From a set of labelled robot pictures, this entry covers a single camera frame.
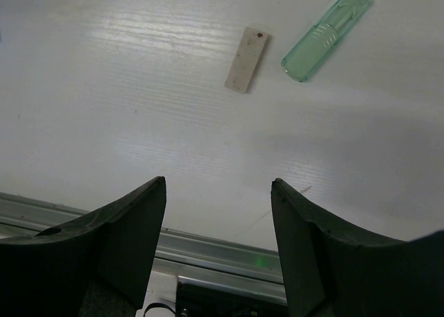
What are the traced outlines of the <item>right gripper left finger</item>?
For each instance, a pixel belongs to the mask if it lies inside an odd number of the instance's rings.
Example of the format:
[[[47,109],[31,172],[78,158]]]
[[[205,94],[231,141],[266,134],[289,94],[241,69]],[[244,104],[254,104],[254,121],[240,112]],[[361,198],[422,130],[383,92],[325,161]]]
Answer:
[[[2,239],[1,315],[134,316],[166,201],[166,181],[157,177],[75,220]]]

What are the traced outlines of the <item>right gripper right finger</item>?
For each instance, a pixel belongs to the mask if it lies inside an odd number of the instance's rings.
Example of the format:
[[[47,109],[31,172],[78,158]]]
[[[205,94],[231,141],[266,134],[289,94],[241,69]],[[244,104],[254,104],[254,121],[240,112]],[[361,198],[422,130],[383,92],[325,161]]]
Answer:
[[[443,233],[401,241],[314,204],[281,179],[271,209],[290,316],[442,316]]]

